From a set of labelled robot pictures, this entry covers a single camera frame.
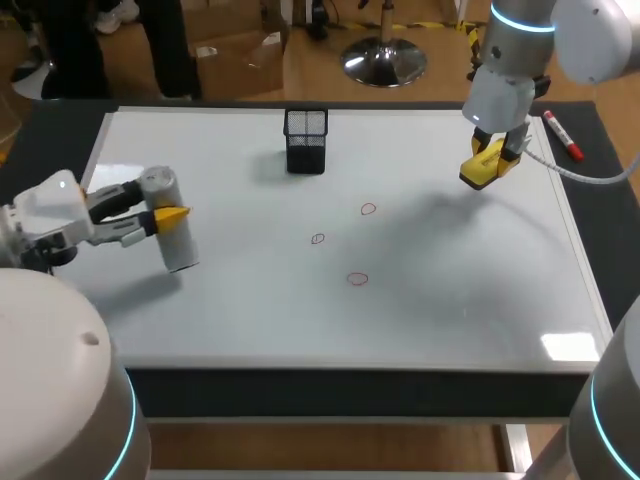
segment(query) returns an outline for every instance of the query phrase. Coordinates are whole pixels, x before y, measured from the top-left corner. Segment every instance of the white table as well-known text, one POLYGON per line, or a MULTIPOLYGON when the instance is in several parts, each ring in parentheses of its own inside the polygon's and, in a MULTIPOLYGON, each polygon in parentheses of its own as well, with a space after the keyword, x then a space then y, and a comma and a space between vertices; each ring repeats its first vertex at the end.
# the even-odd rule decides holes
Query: white table
MULTIPOLYGON (((170 166, 200 250, 170 275, 154 241, 83 245, 56 272, 127 367, 590 371, 611 328, 557 174, 525 156, 475 192, 458 179, 472 133, 459 112, 344 110, 330 113, 326 173, 292 176, 282 120, 109 119, 89 191, 170 166)), ((539 119, 531 133, 553 160, 539 119)))
MULTIPOLYGON (((6 202, 61 168, 92 189, 150 165, 178 172, 194 207, 199 265, 169 275, 147 240, 129 250, 82 248, 58 272, 105 316, 151 416, 557 419, 610 324, 640 292, 640 218, 630 187, 563 186, 525 157, 507 178, 471 191, 457 179, 471 153, 471 127, 455 111, 433 111, 459 105, 330 106, 327 172, 312 178, 284 173, 281 105, 171 105, 36 105, 0 175, 6 202), (376 212, 362 216, 365 203, 376 212), (324 241, 312 245, 319 233, 324 241), (350 285, 354 271, 368 283, 350 285)), ((588 158, 598 159, 581 173, 619 171, 592 105, 535 108, 554 109, 588 158)), ((553 150, 572 167, 559 144, 549 148, 539 123, 532 133, 534 151, 552 159, 553 150)), ((505 433, 512 470, 523 472, 526 430, 506 425, 505 433)), ((362 477, 286 475, 151 478, 362 477)))

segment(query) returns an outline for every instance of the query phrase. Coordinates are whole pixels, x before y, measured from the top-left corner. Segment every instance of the red ink mark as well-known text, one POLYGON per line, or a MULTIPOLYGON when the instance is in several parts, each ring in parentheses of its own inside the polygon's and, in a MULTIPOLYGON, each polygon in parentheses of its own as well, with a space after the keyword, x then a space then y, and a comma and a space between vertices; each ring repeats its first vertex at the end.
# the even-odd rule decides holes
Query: red ink mark
POLYGON ((376 210, 377 208, 373 203, 365 203, 360 209, 360 213, 362 215, 371 215, 376 210))
POLYGON ((369 275, 358 272, 350 273, 349 276, 347 276, 347 281, 354 287, 361 287, 369 281, 369 275))

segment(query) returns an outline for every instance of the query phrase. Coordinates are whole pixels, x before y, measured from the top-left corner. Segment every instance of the wooden floor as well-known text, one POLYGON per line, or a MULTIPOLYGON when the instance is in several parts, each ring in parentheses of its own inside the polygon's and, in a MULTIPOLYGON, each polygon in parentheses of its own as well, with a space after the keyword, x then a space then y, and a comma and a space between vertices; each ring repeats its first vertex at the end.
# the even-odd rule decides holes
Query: wooden floor
MULTIPOLYGON (((381 0, 358 11, 356 0, 335 0, 342 21, 378 21, 381 0)), ((471 0, 469 20, 486 20, 489 0, 471 0)), ((438 0, 398 0, 396 23, 441 21, 438 0)), ((367 35, 331 31, 322 43, 302 30, 291 34, 285 54, 284 89, 251 100, 321 101, 462 101, 469 91, 469 47, 464 35, 449 29, 403 30, 427 54, 427 73, 413 85, 376 89, 359 85, 341 71, 342 50, 367 35)), ((114 93, 122 98, 157 98, 148 45, 139 26, 122 28, 101 39, 114 93)), ((28 102, 12 94, 8 76, 25 55, 24 40, 11 25, 0 23, 0 141, 18 126, 28 102)), ((640 112, 640 78, 616 80, 597 89, 571 84, 555 61, 549 100, 594 100, 624 165, 640 146, 636 116, 640 112)), ((8 150, 11 140, 0 143, 8 150)), ((632 183, 640 192, 640 176, 632 183)), ((557 426, 529 426, 534 455, 557 426)), ((501 445, 491 425, 153 425, 156 468, 196 469, 381 469, 499 471, 501 445)))

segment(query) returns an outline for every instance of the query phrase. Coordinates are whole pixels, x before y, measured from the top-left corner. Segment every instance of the black pants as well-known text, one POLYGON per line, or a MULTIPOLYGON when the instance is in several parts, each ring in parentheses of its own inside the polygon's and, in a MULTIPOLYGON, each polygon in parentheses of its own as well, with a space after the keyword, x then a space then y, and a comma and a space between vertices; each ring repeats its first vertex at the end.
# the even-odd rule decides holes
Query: black pants
MULTIPOLYGON (((166 97, 196 90, 179 0, 138 0, 160 91, 166 97)), ((102 51, 85 19, 87 0, 37 0, 36 11, 64 98, 108 98, 102 51)))
POLYGON ((97 0, 96 5, 101 12, 110 12, 118 6, 120 0, 97 0))

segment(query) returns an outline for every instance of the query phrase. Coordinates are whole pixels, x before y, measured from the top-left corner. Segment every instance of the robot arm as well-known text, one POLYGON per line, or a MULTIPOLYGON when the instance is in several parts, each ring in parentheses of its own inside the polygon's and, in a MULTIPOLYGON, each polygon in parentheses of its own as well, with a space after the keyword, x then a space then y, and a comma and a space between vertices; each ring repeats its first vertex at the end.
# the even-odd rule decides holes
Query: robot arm
POLYGON ((69 170, 55 173, 20 193, 13 203, 0 206, 0 267, 49 272, 73 260, 81 242, 94 246, 119 242, 128 247, 157 236, 167 268, 175 270, 175 250, 190 251, 190 235, 188 241, 169 242, 174 248, 163 250, 162 241, 186 228, 190 209, 177 197, 168 198, 172 190, 167 181, 173 178, 171 170, 154 167, 131 182, 86 194, 69 170), (150 209, 122 216, 142 202, 150 209))
POLYGON ((475 157, 460 178, 480 190, 516 166, 527 115, 546 93, 554 46, 577 83, 597 84, 640 69, 640 3, 635 0, 494 0, 463 115, 476 129, 475 157), (507 132, 488 151, 494 133, 507 132))

